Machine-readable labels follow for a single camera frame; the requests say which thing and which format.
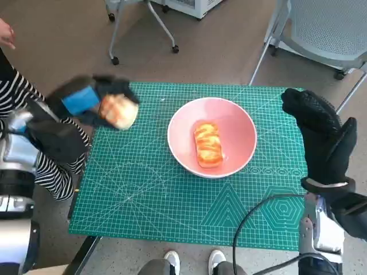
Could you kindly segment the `bare black left hand blue tape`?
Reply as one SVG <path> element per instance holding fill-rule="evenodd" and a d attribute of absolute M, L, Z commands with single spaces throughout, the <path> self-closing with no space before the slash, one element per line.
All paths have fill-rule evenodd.
<path fill-rule="evenodd" d="M 130 82 L 114 75 L 79 75 L 63 83 L 45 102 L 59 119 L 76 117 L 83 124 L 129 129 L 140 101 Z"/>

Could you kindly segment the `black knitted gloved right hand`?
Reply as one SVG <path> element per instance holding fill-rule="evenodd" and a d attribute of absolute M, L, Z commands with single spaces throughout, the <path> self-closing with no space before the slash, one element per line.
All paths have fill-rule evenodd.
<path fill-rule="evenodd" d="M 288 88 L 282 108 L 296 119 L 303 137 L 307 175 L 320 184 L 347 182 L 349 158 L 357 143 L 357 121 L 341 123 L 334 107 L 312 91 Z"/>

